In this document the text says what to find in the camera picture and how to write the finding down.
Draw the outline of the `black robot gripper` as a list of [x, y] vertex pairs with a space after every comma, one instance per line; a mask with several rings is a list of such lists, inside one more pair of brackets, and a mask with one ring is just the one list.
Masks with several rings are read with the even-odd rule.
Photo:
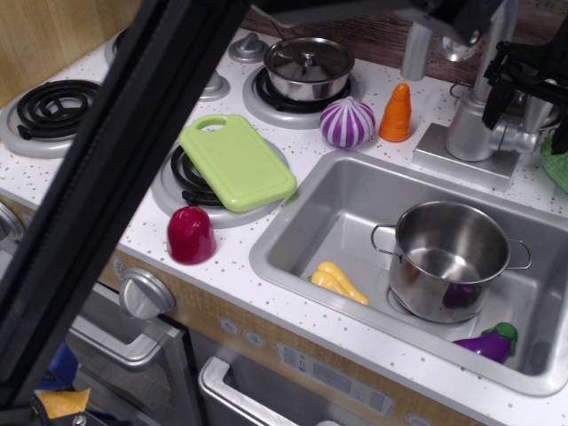
[[482, 121], [493, 130], [516, 92], [567, 108], [567, 32], [542, 45], [499, 42], [485, 69], [491, 86]]

